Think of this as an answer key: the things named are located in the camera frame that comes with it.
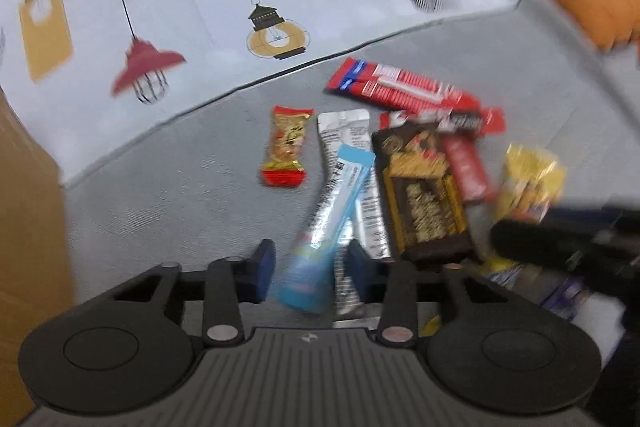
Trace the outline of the red black snack bar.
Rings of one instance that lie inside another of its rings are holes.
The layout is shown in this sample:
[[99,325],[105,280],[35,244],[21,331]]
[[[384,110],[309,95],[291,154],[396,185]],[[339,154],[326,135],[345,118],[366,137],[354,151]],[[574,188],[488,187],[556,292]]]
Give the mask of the red black snack bar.
[[506,132],[506,118],[497,107],[480,110],[422,109],[418,113],[398,110],[380,116],[380,129],[401,127],[406,122],[413,124],[434,124],[439,132],[465,133],[478,136],[503,134]]

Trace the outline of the small red snack packet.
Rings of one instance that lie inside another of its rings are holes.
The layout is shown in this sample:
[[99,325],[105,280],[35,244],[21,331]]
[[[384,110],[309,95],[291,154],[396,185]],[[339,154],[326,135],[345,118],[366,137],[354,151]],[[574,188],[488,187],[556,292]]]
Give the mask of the small red snack packet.
[[446,133],[440,139],[465,204],[492,202],[496,192],[475,143],[465,135]]

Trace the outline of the cardboard box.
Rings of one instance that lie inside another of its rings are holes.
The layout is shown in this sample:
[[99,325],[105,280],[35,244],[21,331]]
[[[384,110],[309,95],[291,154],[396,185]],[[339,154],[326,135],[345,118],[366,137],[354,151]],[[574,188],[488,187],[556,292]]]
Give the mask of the cardboard box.
[[58,165],[1,100],[1,424],[32,409],[18,349],[39,324],[67,310],[74,290]]

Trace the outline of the silver snack packet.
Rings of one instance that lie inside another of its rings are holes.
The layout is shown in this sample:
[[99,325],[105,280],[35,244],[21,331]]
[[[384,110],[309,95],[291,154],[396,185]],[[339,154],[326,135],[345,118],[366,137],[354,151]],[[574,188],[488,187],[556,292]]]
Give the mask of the silver snack packet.
[[374,174],[369,112],[322,113],[318,131],[329,173],[326,240],[332,255],[335,318],[342,321],[359,317],[362,309],[355,285],[346,274],[349,243],[357,241],[370,258],[386,260],[390,241]]

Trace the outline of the dark brown gold chocolate bar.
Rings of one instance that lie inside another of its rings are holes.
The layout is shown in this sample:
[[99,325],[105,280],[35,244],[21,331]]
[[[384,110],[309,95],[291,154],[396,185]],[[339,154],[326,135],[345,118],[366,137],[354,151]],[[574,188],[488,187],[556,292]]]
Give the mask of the dark brown gold chocolate bar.
[[375,173],[393,255],[434,267],[475,256],[463,199],[432,124],[372,134]]

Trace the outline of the light blue snack stick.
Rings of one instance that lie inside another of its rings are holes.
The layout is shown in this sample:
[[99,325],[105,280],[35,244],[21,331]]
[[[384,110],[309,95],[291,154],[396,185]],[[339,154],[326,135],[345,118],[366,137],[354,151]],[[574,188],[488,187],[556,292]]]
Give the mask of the light blue snack stick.
[[278,285],[282,305],[306,314],[326,311],[331,301],[337,243],[374,160],[370,150],[346,144],[338,148],[314,212],[297,239]]

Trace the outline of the yellow snack packet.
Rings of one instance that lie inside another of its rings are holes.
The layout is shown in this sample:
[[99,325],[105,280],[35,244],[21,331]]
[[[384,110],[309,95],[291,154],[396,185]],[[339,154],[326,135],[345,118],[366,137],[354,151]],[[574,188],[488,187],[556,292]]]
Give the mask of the yellow snack packet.
[[515,218],[540,222],[564,190],[567,169],[542,148],[512,143],[506,149],[495,221]]

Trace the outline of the large red snack pack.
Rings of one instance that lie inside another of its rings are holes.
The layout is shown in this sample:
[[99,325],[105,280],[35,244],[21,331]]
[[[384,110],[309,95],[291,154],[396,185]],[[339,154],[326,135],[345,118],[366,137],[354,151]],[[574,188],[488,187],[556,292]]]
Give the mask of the large red snack pack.
[[408,70],[358,58],[346,58],[326,89],[390,109],[480,110],[480,99],[453,84]]

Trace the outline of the red gold candy bar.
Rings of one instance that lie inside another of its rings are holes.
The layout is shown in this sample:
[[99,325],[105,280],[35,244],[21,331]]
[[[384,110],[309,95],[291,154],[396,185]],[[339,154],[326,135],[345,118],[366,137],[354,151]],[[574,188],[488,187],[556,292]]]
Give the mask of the red gold candy bar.
[[300,152],[312,116],[314,111],[309,108],[273,107],[267,153],[260,167],[263,184],[293,188],[304,182],[306,170]]

